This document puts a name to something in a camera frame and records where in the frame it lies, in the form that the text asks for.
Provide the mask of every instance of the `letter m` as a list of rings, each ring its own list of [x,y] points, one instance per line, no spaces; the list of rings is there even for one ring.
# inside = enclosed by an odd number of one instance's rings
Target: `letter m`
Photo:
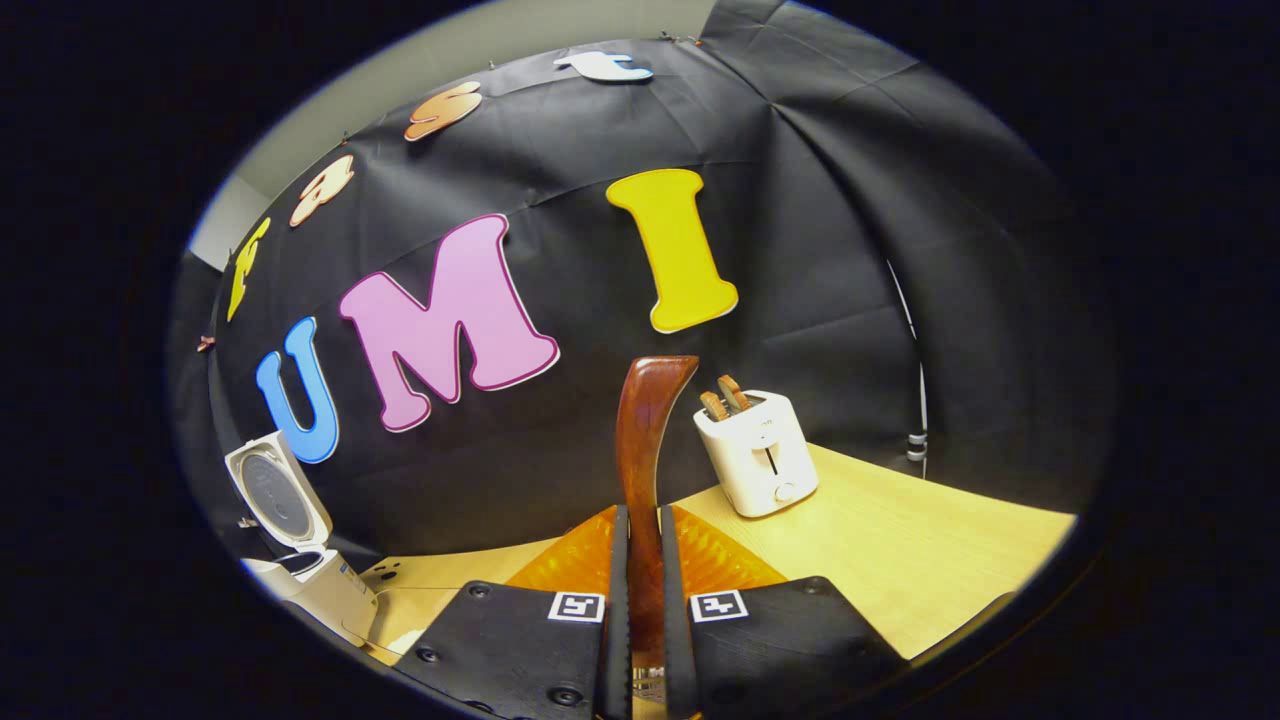
[[[559,359],[559,346],[538,333],[511,282],[502,252],[507,227],[503,215],[481,215],[445,234],[426,306],[381,272],[343,296],[338,311],[360,334],[388,430],[404,432],[431,414],[426,396],[410,388],[404,368],[445,402],[458,401],[463,332],[475,357],[471,383],[480,389],[521,383]]]

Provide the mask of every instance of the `table surface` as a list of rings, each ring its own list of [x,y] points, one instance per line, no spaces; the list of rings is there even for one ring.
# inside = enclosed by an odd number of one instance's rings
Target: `table surface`
[[[828,578],[906,659],[1019,589],[1075,521],[809,448],[818,489],[773,515],[737,515],[718,486],[676,505],[788,579]],[[503,583],[553,542],[385,559],[362,575],[380,602],[365,651],[394,664],[458,588],[470,580]],[[390,571],[396,575],[383,579]],[[655,710],[637,701],[636,716]]]

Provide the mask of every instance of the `screw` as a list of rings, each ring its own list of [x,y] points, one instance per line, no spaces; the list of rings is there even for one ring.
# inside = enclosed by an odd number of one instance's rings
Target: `screw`
[[[552,698],[556,705],[563,705],[564,707],[573,707],[575,705],[582,702],[582,693],[575,691],[573,688],[552,688],[547,693],[547,697]]]

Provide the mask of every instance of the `blue letter u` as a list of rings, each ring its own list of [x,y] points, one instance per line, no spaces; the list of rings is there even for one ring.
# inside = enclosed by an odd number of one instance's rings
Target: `blue letter u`
[[[315,423],[310,429],[298,427],[293,416],[289,398],[284,396],[284,383],[280,382],[280,354],[271,352],[257,364],[257,387],[266,398],[275,427],[284,432],[293,455],[303,462],[323,462],[338,447],[338,411],[329,397],[329,386],[324,382],[320,363],[316,361],[316,348],[312,338],[316,334],[316,319],[302,318],[284,336],[284,351],[298,364],[302,387],[307,391]]]

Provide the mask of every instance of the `orange soft pad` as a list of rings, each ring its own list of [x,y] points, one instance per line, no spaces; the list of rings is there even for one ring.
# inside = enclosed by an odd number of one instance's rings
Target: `orange soft pad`
[[[672,511],[686,600],[696,593],[787,582],[782,573],[701,518],[681,507],[672,507]],[[545,592],[609,594],[613,516],[613,506],[593,515],[544,550],[506,584]]]

